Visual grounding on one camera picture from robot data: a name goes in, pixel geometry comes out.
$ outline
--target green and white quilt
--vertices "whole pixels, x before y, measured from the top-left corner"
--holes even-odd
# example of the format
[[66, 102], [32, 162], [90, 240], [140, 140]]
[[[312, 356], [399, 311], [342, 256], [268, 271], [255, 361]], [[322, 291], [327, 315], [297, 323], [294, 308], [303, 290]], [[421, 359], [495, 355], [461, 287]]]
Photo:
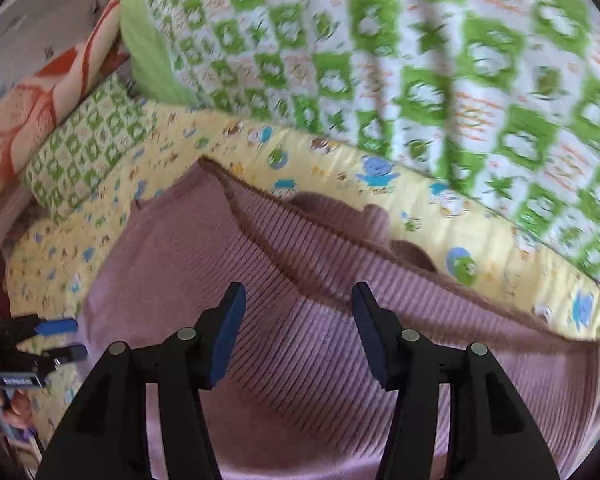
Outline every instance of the green and white quilt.
[[117, 74], [109, 76], [46, 139], [22, 182], [60, 222], [98, 187], [153, 127]]
[[590, 0], [145, 0], [192, 105], [445, 180], [600, 280]]

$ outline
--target black clamp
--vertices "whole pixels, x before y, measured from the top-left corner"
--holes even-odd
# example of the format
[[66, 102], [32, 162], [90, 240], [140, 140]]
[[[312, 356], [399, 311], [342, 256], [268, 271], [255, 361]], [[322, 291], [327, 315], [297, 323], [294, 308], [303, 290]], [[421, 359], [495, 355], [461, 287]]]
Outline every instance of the black clamp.
[[36, 315], [0, 318], [0, 390], [43, 388], [46, 377], [56, 368], [84, 359], [87, 350], [83, 345], [51, 348], [40, 355], [16, 348], [36, 335], [75, 332], [77, 327], [75, 319], [71, 318], [46, 320]]
[[64, 414], [36, 478], [150, 479], [145, 391], [157, 383], [170, 480], [220, 480], [198, 390], [224, 377], [245, 307], [244, 286], [233, 282], [218, 307], [163, 343], [112, 343]]
[[373, 377], [398, 390], [377, 480], [429, 480], [445, 383], [451, 418], [444, 480], [558, 480], [535, 421], [485, 345], [432, 343], [379, 307], [363, 282], [353, 288], [351, 307]]

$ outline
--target pink knit blanket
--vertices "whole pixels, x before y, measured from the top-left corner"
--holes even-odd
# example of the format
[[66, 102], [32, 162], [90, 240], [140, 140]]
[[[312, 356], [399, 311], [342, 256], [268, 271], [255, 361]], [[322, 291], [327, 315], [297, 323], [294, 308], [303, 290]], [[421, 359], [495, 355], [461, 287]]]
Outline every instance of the pink knit blanket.
[[[115, 340], [157, 344], [242, 282], [247, 310], [227, 377], [202, 392], [223, 478], [371, 479], [395, 394], [371, 376], [352, 320], [351, 287], [366, 281], [434, 342], [488, 345], [567, 475], [595, 424], [600, 344], [561, 338], [417, 267], [429, 266], [418, 252], [391, 240], [377, 206], [314, 194], [282, 202], [202, 158], [132, 213], [90, 290], [81, 339], [92, 364]], [[155, 400], [150, 449], [154, 476], [166, 478]], [[449, 402], [443, 388], [432, 478], [442, 475]]]

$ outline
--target blue cartoon character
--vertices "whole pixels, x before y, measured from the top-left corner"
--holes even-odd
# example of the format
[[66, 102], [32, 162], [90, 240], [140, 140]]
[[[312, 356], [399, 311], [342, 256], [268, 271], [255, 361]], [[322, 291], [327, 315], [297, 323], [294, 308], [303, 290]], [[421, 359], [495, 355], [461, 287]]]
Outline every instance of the blue cartoon character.
[[272, 170], [279, 170], [284, 168], [288, 161], [288, 153], [284, 151], [280, 146], [269, 153], [267, 157], [267, 164], [269, 164]]
[[396, 177], [398, 173], [391, 173], [394, 165], [384, 158], [373, 155], [362, 157], [362, 166], [365, 174], [356, 174], [358, 180], [366, 182], [370, 187], [386, 187]]
[[440, 214], [445, 218], [460, 216], [471, 209], [471, 203], [461, 194], [449, 189], [443, 182], [434, 182], [429, 187], [429, 203], [437, 203], [440, 206]]
[[249, 130], [247, 134], [247, 144], [250, 148], [259, 148], [264, 146], [271, 138], [273, 129], [271, 126], [265, 126], [261, 130]]
[[242, 176], [244, 175], [244, 167], [242, 166], [241, 162], [236, 162], [235, 164], [233, 162], [230, 162], [229, 172], [237, 178], [242, 178]]
[[576, 298], [573, 300], [571, 308], [571, 319], [576, 324], [576, 330], [580, 331], [580, 326], [589, 328], [591, 324], [591, 314], [593, 313], [593, 293], [584, 293], [579, 290]]
[[276, 181], [270, 192], [281, 200], [289, 200], [296, 194], [296, 181], [292, 178], [281, 178]]
[[463, 247], [454, 247], [446, 254], [446, 270], [466, 286], [473, 285], [478, 278], [475, 273], [475, 260]]
[[228, 124], [226, 128], [222, 131], [222, 134], [225, 137], [233, 137], [239, 134], [244, 127], [244, 123], [242, 121], [238, 121], [237, 123]]
[[194, 127], [190, 128], [189, 130], [184, 130], [182, 133], [182, 136], [185, 139], [189, 139], [189, 137], [194, 136], [197, 132], [198, 132], [198, 129], [194, 126]]

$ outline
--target mattress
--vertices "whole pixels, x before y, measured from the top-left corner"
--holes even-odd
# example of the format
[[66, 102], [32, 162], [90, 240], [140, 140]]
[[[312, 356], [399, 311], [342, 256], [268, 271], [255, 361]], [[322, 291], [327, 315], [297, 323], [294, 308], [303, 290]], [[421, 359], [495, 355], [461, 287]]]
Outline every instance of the mattress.
[[[7, 285], [14, 314], [74, 316], [127, 222], [133, 200], [156, 196], [198, 156], [279, 197], [315, 191], [356, 208], [387, 209], [392, 238], [420, 245], [440, 272], [544, 319], [556, 333], [600, 338], [600, 286], [507, 220], [445, 185], [321, 137], [219, 112], [148, 102], [156, 127], [123, 156], [97, 192], [60, 225], [35, 224], [14, 248]], [[33, 340], [27, 349], [62, 344]], [[74, 367], [33, 392], [36, 424], [50, 438], [80, 385]], [[600, 435], [600, 424], [591, 443]]]

